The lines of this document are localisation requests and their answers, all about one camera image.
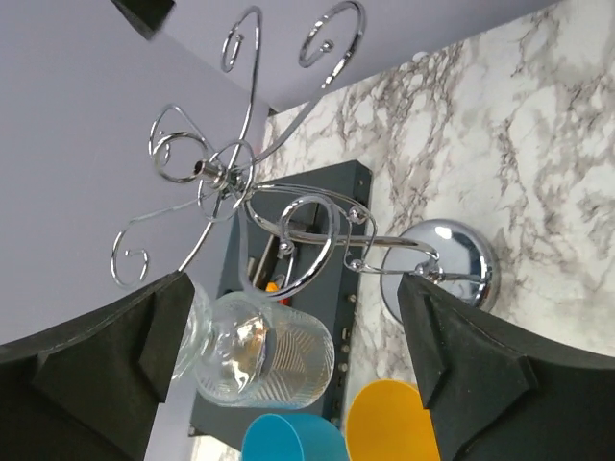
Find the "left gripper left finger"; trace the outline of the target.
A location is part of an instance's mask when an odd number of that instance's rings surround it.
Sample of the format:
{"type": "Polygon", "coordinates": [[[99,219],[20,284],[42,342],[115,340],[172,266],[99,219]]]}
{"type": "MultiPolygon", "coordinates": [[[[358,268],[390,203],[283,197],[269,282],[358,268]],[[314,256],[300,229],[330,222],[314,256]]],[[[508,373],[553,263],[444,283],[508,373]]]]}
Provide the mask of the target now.
{"type": "Polygon", "coordinates": [[[194,293],[174,272],[2,345],[2,459],[143,459],[194,293]]]}

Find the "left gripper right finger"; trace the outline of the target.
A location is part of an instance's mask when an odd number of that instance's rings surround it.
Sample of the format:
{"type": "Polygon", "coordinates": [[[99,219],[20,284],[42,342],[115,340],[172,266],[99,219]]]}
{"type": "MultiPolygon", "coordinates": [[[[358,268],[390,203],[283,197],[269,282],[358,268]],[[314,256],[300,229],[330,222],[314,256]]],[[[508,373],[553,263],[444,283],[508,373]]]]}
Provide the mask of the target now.
{"type": "Polygon", "coordinates": [[[402,277],[419,393],[444,460],[611,460],[614,359],[547,339],[402,277]]]}

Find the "ribbed clear wine glass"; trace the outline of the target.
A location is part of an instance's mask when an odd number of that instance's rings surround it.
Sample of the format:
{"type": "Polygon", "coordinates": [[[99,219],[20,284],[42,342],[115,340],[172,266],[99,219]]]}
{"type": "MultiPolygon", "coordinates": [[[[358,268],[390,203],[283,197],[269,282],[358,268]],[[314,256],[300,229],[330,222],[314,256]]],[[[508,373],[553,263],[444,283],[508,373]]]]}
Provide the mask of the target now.
{"type": "Polygon", "coordinates": [[[334,345],[317,318],[242,292],[195,285],[173,377],[192,376],[223,407],[301,409],[332,380],[334,345]]]}

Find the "scroll arm chrome glass rack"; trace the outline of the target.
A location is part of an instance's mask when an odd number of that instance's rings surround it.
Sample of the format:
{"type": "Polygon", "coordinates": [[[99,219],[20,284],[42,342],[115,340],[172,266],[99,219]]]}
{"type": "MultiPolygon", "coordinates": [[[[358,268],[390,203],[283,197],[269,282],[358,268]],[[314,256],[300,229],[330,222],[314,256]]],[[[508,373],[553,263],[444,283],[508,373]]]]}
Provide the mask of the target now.
{"type": "Polygon", "coordinates": [[[457,283],[460,287],[453,293],[454,297],[488,312],[498,297],[501,270],[490,244],[476,230],[455,220],[432,219],[410,227],[399,237],[381,236],[373,214],[354,199],[317,187],[255,181],[258,166],[294,134],[356,54],[366,29],[366,12],[358,1],[341,1],[315,21],[301,45],[298,63],[309,68],[332,50],[333,43],[329,39],[317,49],[311,44],[323,27],[345,11],[354,12],[357,19],[353,39],[344,55],[312,99],[261,154],[251,155],[245,164],[237,163],[234,158],[228,163],[220,162],[221,153],[213,149],[192,119],[179,106],[169,104],[162,112],[178,113],[190,129],[164,134],[159,130],[161,120],[155,119],[148,138],[149,157],[164,180],[199,183],[192,201],[196,206],[201,206],[209,196],[215,196],[218,202],[233,198],[230,214],[238,216],[242,226],[250,221],[277,235],[279,256],[290,254],[295,243],[320,246],[320,253],[302,275],[287,287],[268,293],[268,298],[274,301],[290,298],[307,287],[322,272],[334,249],[343,244],[345,250],[362,249],[362,256],[347,255],[344,259],[345,266],[353,272],[378,275],[382,283],[400,280],[404,274],[414,275],[445,291],[451,291],[457,283]],[[252,197],[258,192],[278,191],[296,197],[274,223],[255,211],[252,197]],[[324,233],[292,220],[298,210],[310,205],[322,207],[327,212],[324,233]]]}

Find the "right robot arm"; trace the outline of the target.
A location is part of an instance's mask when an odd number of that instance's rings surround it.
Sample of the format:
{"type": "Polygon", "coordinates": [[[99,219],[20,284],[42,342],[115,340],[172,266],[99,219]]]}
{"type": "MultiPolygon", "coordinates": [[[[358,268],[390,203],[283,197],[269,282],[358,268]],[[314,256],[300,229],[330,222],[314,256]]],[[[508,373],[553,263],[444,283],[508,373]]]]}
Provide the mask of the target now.
{"type": "Polygon", "coordinates": [[[111,0],[129,24],[146,40],[162,29],[176,6],[174,0],[111,0]]]}

